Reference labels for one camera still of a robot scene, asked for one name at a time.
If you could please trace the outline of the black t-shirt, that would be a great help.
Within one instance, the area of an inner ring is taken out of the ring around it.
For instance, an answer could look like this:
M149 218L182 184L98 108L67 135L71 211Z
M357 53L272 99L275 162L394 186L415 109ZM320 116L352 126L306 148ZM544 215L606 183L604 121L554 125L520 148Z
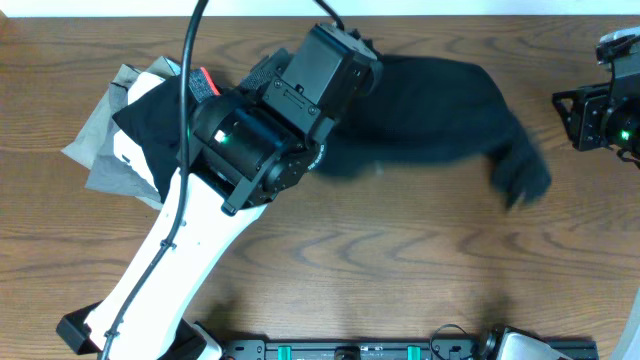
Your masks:
M481 66L392 54L380 60L379 84L351 103L329 135L318 173L348 179L376 162L431 165L483 155L506 207L545 195L548 166Z

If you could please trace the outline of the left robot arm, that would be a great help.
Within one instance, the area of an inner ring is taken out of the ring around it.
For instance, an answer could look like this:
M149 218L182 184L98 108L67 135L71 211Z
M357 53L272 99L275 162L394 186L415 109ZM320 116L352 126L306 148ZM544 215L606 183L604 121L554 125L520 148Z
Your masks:
M348 105L382 65L356 31L313 26L237 87L181 112L178 167L150 233L111 293L62 317L57 335L100 359L220 359L184 313L231 243L321 161Z

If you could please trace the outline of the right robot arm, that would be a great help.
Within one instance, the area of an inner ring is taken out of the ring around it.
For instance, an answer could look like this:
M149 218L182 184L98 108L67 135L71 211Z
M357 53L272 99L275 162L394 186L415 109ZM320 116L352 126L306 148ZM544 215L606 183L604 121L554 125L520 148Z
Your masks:
M609 81L555 92L551 104L572 147L580 152L616 147L623 162L639 163L639 29L617 30L600 38L597 63L611 74ZM540 197L551 178L530 148L504 152L506 163L492 179L507 190L507 205ZM500 326L479 344L478 359L596 359L590 340L545 341L513 327Z

